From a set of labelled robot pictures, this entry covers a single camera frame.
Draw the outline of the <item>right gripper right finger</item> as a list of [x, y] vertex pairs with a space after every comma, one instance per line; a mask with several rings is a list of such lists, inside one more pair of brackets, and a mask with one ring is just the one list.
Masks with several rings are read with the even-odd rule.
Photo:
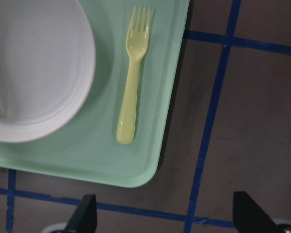
[[244, 191], [233, 194], [233, 224], [239, 233], [278, 233], [271, 218]]

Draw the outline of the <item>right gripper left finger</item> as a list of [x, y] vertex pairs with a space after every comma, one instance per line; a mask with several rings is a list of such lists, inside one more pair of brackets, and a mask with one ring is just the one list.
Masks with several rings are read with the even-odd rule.
[[95, 194], [84, 195], [71, 219], [66, 233], [94, 233], [97, 228], [97, 202]]

